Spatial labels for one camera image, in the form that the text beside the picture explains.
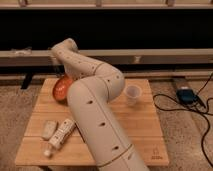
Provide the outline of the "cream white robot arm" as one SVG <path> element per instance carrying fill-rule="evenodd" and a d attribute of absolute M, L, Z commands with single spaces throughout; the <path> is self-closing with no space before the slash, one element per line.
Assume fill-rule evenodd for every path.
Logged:
<path fill-rule="evenodd" d="M 76 79 L 68 88 L 68 106 L 99 171 L 149 171 L 108 106 L 124 89 L 122 72 L 79 54 L 71 38 L 51 51 Z"/>

